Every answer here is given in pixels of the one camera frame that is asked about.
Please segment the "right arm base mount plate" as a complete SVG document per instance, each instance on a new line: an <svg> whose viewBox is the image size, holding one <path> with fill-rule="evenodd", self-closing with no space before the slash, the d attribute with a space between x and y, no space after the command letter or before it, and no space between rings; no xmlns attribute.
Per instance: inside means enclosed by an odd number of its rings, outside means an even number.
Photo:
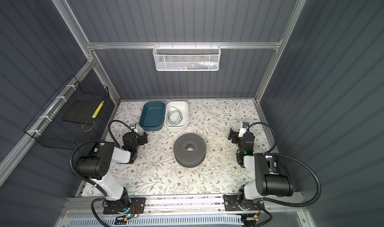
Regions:
<svg viewBox="0 0 384 227"><path fill-rule="evenodd" d="M256 202L253 200L242 199L239 195L223 195L224 206L227 212L251 211L258 212Z"/></svg>

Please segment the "grey perforated cable spool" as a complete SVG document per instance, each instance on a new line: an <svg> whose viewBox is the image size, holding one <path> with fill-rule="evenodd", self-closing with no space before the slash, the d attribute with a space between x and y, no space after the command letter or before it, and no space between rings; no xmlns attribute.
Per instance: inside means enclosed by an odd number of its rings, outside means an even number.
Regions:
<svg viewBox="0 0 384 227"><path fill-rule="evenodd" d="M207 146L199 135L187 133L175 141L173 150L179 165L185 168L195 168L205 160Z"/></svg>

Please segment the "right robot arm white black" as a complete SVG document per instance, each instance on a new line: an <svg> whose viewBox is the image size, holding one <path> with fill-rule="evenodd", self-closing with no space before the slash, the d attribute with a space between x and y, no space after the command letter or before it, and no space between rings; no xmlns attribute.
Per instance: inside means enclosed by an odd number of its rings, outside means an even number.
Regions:
<svg viewBox="0 0 384 227"><path fill-rule="evenodd" d="M250 169L255 179L241 186L234 201L241 210L255 208L254 203L261 203L260 198L266 196L291 197L294 186L283 158L269 154L253 153L255 136L242 128L239 132L230 129L228 140L238 145L236 159L238 165Z"/></svg>

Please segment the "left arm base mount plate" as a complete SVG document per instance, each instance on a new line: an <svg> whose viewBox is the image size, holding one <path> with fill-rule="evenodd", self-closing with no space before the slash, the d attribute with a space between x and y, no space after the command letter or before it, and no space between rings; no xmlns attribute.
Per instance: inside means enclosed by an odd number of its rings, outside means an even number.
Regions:
<svg viewBox="0 0 384 227"><path fill-rule="evenodd" d="M104 215L138 215L144 212L146 198L130 198L127 202L119 201L104 201Z"/></svg>

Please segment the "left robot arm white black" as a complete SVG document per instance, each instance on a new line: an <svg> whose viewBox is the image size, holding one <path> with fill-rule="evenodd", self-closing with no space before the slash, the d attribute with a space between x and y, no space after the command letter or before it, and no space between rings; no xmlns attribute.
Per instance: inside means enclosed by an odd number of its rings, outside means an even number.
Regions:
<svg viewBox="0 0 384 227"><path fill-rule="evenodd" d="M138 156L138 148L148 143L148 135L130 132L123 135L123 143L123 147L119 148L114 142L85 141L72 150L69 165L75 176L102 192L102 201L107 207L126 212L133 204L127 190L109 173L110 165L112 162L133 164Z"/></svg>

